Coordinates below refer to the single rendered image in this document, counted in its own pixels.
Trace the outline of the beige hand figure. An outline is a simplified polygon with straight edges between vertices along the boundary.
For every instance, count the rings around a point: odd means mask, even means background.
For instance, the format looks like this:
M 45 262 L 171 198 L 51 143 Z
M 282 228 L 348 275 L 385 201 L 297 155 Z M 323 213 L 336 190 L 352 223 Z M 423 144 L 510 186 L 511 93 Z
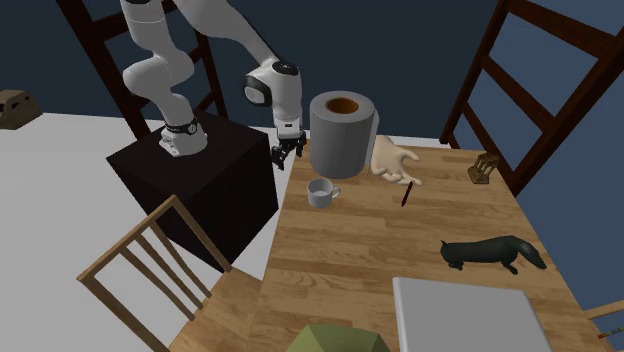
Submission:
M 394 144 L 388 136 L 377 135 L 370 163 L 371 172 L 390 183 L 402 186 L 413 183 L 422 186 L 423 182 L 420 179 L 412 177 L 405 171 L 403 161 L 406 158 L 415 162 L 420 161 L 414 152 Z

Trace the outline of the white mug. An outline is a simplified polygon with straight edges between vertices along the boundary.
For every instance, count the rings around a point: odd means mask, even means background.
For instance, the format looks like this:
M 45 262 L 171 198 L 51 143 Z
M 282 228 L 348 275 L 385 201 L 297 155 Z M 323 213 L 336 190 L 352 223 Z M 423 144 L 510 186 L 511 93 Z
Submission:
M 307 185 L 308 202 L 318 209 L 327 208 L 334 198 L 341 194 L 341 190 L 329 179 L 315 178 Z

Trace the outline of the brown box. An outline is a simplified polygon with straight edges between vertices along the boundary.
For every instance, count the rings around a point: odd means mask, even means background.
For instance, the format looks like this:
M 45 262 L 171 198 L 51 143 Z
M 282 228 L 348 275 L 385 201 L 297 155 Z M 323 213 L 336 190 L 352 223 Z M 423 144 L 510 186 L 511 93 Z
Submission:
M 17 130 L 42 114 L 41 106 L 29 91 L 0 92 L 0 129 Z

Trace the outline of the olive green box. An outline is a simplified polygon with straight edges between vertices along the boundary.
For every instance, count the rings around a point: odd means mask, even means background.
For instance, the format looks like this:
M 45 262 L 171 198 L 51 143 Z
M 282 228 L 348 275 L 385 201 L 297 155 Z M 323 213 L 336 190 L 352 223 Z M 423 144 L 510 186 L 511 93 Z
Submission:
M 379 333 L 342 325 L 308 324 L 285 352 L 391 352 Z

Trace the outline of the wooden table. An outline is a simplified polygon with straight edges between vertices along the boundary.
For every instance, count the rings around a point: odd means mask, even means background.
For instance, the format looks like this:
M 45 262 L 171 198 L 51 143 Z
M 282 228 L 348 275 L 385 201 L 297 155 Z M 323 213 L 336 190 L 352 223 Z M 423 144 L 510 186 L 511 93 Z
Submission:
M 513 234 L 539 238 L 499 173 L 475 185 L 471 150 L 419 147 L 406 171 L 420 179 L 401 207 L 406 187 L 361 173 L 339 182 L 325 209 L 310 206 L 307 157 L 295 160 L 270 250 L 246 352 L 284 352 L 308 324 L 333 323 L 378 332 L 399 347 L 392 279 L 396 276 L 523 290 L 553 352 L 606 352 L 554 265 L 537 269 L 468 264 L 452 269 L 441 241 L 470 242 Z

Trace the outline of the black robot stand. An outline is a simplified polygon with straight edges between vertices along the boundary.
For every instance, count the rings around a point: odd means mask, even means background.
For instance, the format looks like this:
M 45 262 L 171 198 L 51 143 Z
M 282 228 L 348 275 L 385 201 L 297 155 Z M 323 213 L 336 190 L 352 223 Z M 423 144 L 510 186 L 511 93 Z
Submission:
M 268 135 L 197 110 L 207 146 L 173 157 L 156 130 L 107 158 L 146 213 L 175 194 L 229 262 L 279 209 Z

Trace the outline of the light wooden chair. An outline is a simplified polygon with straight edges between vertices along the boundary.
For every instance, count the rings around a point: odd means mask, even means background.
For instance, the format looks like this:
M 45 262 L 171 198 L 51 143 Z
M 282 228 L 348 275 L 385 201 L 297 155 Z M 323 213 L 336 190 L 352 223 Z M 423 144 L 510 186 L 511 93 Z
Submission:
M 621 311 L 624 311 L 624 299 L 584 310 L 583 313 L 587 319 L 591 320 Z
M 157 220 L 171 208 L 179 214 L 194 236 L 200 240 L 200 243 L 223 268 L 223 274 L 212 289 L 208 289 L 191 270 L 158 225 Z M 143 236 L 143 232 L 146 229 L 151 229 L 154 232 L 180 269 L 205 295 L 203 299 L 198 298 L 191 291 Z M 148 266 L 133 254 L 128 248 L 132 243 L 137 243 L 188 297 L 196 306 L 194 311 L 190 310 Z M 165 345 L 161 342 L 97 280 L 96 275 L 117 256 L 125 258 L 147 280 L 152 282 L 187 318 L 187 323 L 170 345 Z M 77 277 L 77 280 L 153 352 L 245 352 L 251 322 L 255 313 L 257 296 L 262 284 L 261 280 L 232 266 L 175 195 L 165 200 L 85 269 Z

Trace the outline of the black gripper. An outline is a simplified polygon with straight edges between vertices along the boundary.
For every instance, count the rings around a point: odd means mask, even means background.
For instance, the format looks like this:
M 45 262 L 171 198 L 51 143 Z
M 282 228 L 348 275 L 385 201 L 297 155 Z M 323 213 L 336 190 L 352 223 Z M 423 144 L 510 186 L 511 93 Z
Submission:
M 301 158 L 306 144 L 307 136 L 304 130 L 299 131 L 298 137 L 279 138 L 279 145 L 271 147 L 272 162 L 278 167 L 279 170 L 283 170 L 284 161 L 289 154 L 288 149 L 295 149 L 296 156 Z

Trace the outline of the grey closed laptop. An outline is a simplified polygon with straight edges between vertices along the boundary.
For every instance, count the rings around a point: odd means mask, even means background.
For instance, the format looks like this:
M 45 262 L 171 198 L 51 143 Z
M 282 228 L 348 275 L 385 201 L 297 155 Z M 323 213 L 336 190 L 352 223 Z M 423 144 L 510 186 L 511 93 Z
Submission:
M 520 290 L 395 277 L 400 352 L 553 352 Z

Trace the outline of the grey paper towel roll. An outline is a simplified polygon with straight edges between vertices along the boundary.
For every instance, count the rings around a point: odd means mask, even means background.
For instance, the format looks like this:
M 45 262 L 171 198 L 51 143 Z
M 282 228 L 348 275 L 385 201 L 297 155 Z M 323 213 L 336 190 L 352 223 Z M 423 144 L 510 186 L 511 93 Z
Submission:
M 310 163 L 320 175 L 348 179 L 370 167 L 379 114 L 367 97 L 329 91 L 310 103 Z

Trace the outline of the dark wooden chair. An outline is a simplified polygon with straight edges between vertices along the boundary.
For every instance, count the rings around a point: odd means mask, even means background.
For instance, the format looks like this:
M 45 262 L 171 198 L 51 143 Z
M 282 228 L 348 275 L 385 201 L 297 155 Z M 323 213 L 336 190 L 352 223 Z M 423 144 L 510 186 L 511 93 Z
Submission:
M 149 100 L 131 93 L 123 83 L 105 43 L 129 31 L 122 12 L 93 20 L 83 0 L 55 0 L 68 24 L 75 33 L 87 56 L 92 62 L 110 96 L 120 110 L 136 139 L 151 133 L 142 113 Z M 223 93 L 218 80 L 208 37 L 194 31 L 197 47 L 188 52 L 193 63 L 202 60 L 209 81 L 210 92 L 197 105 L 197 110 L 206 111 L 216 105 L 217 115 L 228 119 Z
M 508 14 L 513 14 L 597 59 L 555 115 L 490 56 Z M 516 168 L 509 166 L 468 103 L 481 72 L 486 72 L 541 131 L 541 136 Z M 464 117 L 485 150 L 499 157 L 499 173 L 510 192 L 517 196 L 622 72 L 624 26 L 617 34 L 612 35 L 530 0 L 498 0 L 439 142 L 457 149 L 459 144 L 454 136 L 454 129 L 459 118 Z

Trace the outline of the black cat figure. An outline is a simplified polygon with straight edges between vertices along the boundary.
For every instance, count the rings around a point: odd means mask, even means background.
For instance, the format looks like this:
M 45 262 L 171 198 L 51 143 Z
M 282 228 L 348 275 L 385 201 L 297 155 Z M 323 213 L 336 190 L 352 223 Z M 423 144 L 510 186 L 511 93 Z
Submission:
M 442 240 L 440 254 L 450 268 L 457 270 L 462 270 L 465 262 L 500 262 L 512 274 L 517 275 L 518 270 L 512 266 L 512 263 L 519 254 L 535 267 L 542 270 L 547 268 L 537 249 L 529 242 L 514 235 L 499 236 L 476 242 L 447 243 Z

